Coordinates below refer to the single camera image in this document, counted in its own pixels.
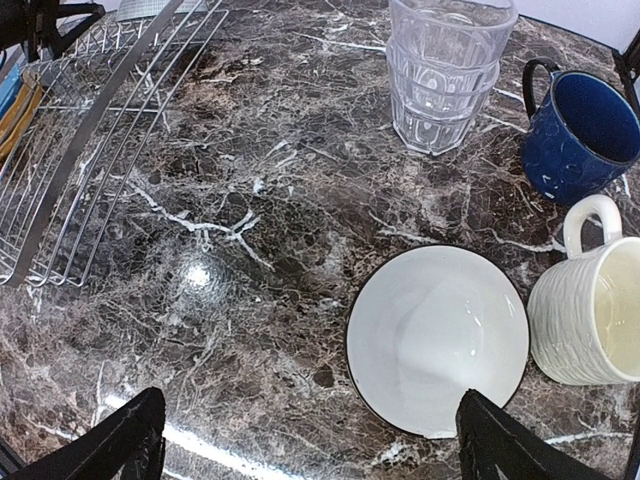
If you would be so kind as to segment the wire metal dish rack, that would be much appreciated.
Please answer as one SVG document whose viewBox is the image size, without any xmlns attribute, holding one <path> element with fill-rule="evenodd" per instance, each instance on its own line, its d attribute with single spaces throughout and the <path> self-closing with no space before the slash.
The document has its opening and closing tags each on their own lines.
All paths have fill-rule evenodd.
<svg viewBox="0 0 640 480">
<path fill-rule="evenodd" d="M 1 282 L 80 286 L 138 158 L 169 131 L 172 100 L 227 17 L 117 22 L 107 13 L 58 59 L 28 64 L 43 97 L 1 163 Z"/>
</svg>

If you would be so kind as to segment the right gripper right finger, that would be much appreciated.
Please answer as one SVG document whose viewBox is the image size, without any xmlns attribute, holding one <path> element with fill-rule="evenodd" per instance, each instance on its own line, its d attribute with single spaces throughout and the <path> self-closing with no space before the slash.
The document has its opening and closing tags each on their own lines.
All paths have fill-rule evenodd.
<svg viewBox="0 0 640 480">
<path fill-rule="evenodd" d="M 606 476 L 546 444 L 477 390 L 457 409 L 464 479 L 604 479 Z"/>
</svg>

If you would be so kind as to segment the yellow dotted scalloped plate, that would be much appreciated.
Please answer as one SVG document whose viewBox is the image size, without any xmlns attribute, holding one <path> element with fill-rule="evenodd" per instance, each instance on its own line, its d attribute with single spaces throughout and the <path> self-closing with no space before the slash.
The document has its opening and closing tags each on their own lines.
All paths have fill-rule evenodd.
<svg viewBox="0 0 640 480">
<path fill-rule="evenodd" d="M 44 94 L 40 74 L 23 73 L 22 80 L 16 99 L 1 119 L 1 163 L 28 127 Z"/>
</svg>

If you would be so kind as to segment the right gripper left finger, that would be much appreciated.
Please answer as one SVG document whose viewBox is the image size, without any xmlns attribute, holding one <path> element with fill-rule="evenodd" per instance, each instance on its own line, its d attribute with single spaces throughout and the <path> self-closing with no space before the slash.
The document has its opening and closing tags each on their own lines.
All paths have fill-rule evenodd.
<svg viewBox="0 0 640 480">
<path fill-rule="evenodd" d="M 66 446 L 9 474 L 11 479 L 159 479 L 165 398 L 150 387 Z"/>
</svg>

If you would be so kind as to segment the white saucer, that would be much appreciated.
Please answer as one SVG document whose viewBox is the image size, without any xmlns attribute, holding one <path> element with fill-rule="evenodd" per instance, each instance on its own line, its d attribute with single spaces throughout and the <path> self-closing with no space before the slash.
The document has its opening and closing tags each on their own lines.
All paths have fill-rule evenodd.
<svg viewBox="0 0 640 480">
<path fill-rule="evenodd" d="M 345 332 L 354 388 L 391 426 L 427 439 L 457 434 L 468 390 L 499 407 L 524 377 L 529 323 L 513 282 L 493 262 L 450 245 L 417 247 L 377 268 Z"/>
</svg>

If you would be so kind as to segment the cream ribbed cup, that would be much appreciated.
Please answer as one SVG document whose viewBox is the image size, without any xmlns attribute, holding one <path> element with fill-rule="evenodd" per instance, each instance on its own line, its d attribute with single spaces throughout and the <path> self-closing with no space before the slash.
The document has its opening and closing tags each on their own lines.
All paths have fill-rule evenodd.
<svg viewBox="0 0 640 480">
<path fill-rule="evenodd" d="M 638 382 L 638 238 L 623 235 L 604 195 L 569 210 L 563 238 L 566 260 L 541 275 L 528 301 L 536 364 L 567 385 Z"/>
</svg>

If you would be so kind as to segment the dark blue mug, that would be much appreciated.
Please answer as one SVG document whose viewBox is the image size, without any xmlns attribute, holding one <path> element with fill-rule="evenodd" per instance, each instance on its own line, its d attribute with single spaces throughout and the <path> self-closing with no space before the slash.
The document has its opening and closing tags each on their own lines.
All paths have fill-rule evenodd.
<svg viewBox="0 0 640 480">
<path fill-rule="evenodd" d="M 529 128 L 521 163 L 542 197 L 571 206 L 639 160 L 638 116 L 604 80 L 541 57 L 525 64 L 522 90 Z"/>
</svg>

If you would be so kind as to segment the clear glass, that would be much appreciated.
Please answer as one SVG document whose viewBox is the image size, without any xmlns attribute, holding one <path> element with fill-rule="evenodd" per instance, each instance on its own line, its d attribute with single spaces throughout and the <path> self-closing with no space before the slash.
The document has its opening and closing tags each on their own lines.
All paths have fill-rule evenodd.
<svg viewBox="0 0 640 480">
<path fill-rule="evenodd" d="M 414 79 L 393 67 L 389 74 L 396 133 L 407 148 L 438 156 L 463 142 L 499 77 L 500 65 L 452 81 L 427 73 Z"/>
<path fill-rule="evenodd" d="M 512 1 L 391 1 L 401 68 L 430 90 L 468 94 L 492 86 L 518 19 Z"/>
</svg>

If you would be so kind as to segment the blue dotted plate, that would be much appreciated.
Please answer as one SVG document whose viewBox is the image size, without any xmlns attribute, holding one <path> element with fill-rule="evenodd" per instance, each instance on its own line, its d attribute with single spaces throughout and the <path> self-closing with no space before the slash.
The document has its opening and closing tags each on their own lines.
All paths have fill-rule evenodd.
<svg viewBox="0 0 640 480">
<path fill-rule="evenodd" d="M 20 67 L 15 65 L 0 86 L 0 118 L 4 117 L 14 103 L 22 83 Z"/>
</svg>

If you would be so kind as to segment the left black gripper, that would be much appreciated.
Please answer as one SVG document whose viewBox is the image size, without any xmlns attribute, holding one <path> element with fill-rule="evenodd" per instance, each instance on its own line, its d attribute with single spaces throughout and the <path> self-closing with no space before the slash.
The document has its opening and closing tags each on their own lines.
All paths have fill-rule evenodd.
<svg viewBox="0 0 640 480">
<path fill-rule="evenodd" d="M 77 15 L 84 18 L 62 35 L 57 22 Z M 52 59 L 58 59 L 104 15 L 104 7 L 97 3 L 1 0 L 1 52 L 21 45 L 28 63 L 40 58 L 40 49 L 48 50 Z"/>
</svg>

